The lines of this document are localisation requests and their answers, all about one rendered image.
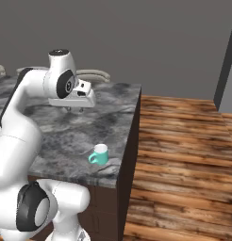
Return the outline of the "dark brown island cabinet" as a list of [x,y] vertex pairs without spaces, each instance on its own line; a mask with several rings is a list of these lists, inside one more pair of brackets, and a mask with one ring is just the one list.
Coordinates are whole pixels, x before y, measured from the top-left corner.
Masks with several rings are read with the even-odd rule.
[[[41,152],[29,180],[50,178],[87,187],[91,202],[79,215],[91,241],[123,241],[138,154],[141,86],[95,84],[96,105],[71,113],[34,99],[25,113],[43,131]],[[108,146],[108,161],[91,164],[94,146]]]

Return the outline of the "teal mug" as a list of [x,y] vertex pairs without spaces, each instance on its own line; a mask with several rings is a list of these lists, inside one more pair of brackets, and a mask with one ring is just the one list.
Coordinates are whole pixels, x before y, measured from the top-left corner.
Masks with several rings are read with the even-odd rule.
[[106,144],[97,144],[94,146],[93,153],[88,157],[91,164],[103,166],[108,161],[108,146]]

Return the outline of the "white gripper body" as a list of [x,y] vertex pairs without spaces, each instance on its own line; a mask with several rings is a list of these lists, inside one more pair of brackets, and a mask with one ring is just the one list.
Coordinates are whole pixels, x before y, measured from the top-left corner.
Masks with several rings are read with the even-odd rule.
[[94,107],[95,103],[95,94],[92,89],[88,94],[74,90],[64,99],[49,99],[50,105],[63,107]]

